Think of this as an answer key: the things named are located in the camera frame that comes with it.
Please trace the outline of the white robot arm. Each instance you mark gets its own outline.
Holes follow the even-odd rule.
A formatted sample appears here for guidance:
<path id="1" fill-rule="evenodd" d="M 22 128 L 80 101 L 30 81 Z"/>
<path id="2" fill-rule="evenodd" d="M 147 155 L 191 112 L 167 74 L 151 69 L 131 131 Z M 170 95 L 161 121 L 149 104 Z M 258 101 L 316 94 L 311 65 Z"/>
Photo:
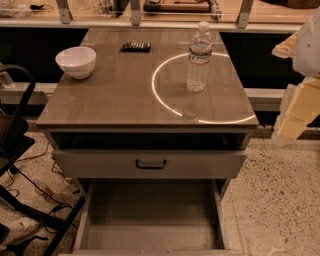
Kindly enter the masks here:
<path id="1" fill-rule="evenodd" d="M 293 70 L 304 76 L 297 86 L 287 86 L 274 125 L 272 138 L 285 143 L 297 139 L 320 115 L 320 7 L 272 54 L 291 58 Z"/>

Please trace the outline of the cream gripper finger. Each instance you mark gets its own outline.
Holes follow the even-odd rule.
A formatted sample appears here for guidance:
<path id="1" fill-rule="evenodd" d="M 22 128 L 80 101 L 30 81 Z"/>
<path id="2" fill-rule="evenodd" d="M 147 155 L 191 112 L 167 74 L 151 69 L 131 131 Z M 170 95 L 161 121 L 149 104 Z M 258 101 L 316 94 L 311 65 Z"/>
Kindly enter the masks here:
<path id="1" fill-rule="evenodd" d="M 297 35 L 298 33 L 295 32 L 280 44 L 276 45 L 272 50 L 272 54 L 279 58 L 292 58 Z"/>
<path id="2" fill-rule="evenodd" d="M 273 126 L 273 140 L 296 140 L 320 115 L 320 79 L 305 78 L 297 86 L 289 84 Z"/>

